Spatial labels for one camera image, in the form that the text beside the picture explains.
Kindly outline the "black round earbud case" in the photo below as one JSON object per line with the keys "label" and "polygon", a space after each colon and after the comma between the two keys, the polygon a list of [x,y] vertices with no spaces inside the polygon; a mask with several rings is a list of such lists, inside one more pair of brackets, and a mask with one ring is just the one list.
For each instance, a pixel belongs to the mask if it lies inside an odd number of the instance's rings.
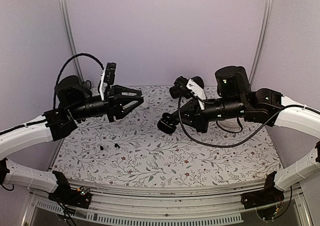
{"label": "black round earbud case", "polygon": [[177,129],[178,122],[170,113],[163,113],[157,123],[157,128],[165,134],[173,134]]}

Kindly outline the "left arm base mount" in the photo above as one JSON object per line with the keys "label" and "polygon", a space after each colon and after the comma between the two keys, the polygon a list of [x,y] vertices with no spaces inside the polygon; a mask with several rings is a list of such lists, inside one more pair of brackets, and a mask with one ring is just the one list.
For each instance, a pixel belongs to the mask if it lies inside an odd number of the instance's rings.
{"label": "left arm base mount", "polygon": [[62,205],[88,209],[92,200],[90,188],[81,186],[72,189],[63,173],[52,171],[55,175],[57,188],[53,193],[48,193],[48,199]]}

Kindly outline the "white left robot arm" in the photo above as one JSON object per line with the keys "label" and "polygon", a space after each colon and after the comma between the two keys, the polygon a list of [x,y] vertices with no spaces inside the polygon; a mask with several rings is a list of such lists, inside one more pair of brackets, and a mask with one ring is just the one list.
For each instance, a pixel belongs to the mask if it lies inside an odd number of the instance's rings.
{"label": "white left robot arm", "polygon": [[58,108],[43,113],[32,121],[0,133],[0,182],[25,186],[56,195],[63,203],[74,199],[74,192],[63,173],[45,172],[26,167],[8,159],[8,156],[42,143],[68,137],[87,118],[106,115],[109,122],[123,119],[144,98],[140,90],[114,85],[111,78],[102,78],[106,88],[93,96],[75,75],[61,80],[54,88],[59,99]]}

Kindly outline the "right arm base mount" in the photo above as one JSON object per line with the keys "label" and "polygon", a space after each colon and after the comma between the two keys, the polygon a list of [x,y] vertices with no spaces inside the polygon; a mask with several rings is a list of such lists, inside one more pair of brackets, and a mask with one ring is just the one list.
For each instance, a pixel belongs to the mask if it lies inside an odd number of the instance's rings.
{"label": "right arm base mount", "polygon": [[240,202],[245,209],[261,207],[268,204],[280,202],[285,199],[284,191],[275,187],[276,171],[270,173],[264,182],[261,190],[244,193],[241,195]]}

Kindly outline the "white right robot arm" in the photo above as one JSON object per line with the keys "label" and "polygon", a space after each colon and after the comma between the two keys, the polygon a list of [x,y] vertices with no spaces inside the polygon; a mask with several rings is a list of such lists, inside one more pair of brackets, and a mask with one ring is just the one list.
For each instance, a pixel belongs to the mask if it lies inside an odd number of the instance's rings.
{"label": "white right robot arm", "polygon": [[243,118],[259,123],[261,127],[273,127],[272,134],[286,133],[285,139],[293,143],[293,149],[306,140],[320,138],[320,112],[298,103],[280,92],[262,88],[251,90],[246,70],[242,66],[226,66],[215,74],[218,99],[207,98],[201,78],[179,77],[170,89],[172,97],[189,98],[184,106],[178,106],[170,121],[182,128],[190,126],[205,133],[209,122]]}

